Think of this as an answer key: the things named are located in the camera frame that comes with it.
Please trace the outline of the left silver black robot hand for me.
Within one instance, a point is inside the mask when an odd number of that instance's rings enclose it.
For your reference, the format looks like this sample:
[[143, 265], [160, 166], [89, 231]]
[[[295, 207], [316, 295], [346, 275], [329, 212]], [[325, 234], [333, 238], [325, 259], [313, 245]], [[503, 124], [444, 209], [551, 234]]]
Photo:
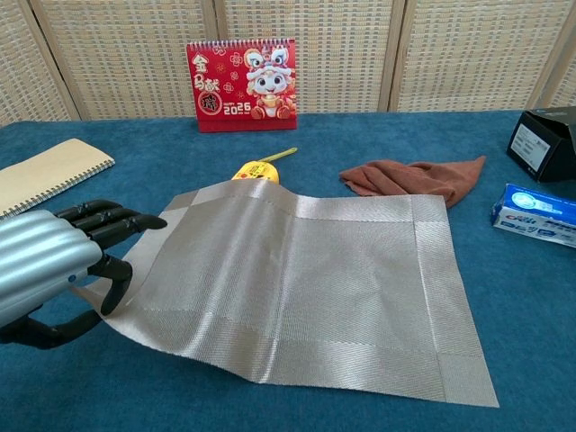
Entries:
[[[83, 336], [111, 314], [133, 276], [129, 262], [107, 254], [130, 236], [167, 222], [117, 202], [83, 202], [59, 212], [29, 211], [1, 223], [1, 342], [52, 349]], [[110, 280], [99, 310], [49, 326], [32, 318], [45, 302], [87, 276]]]

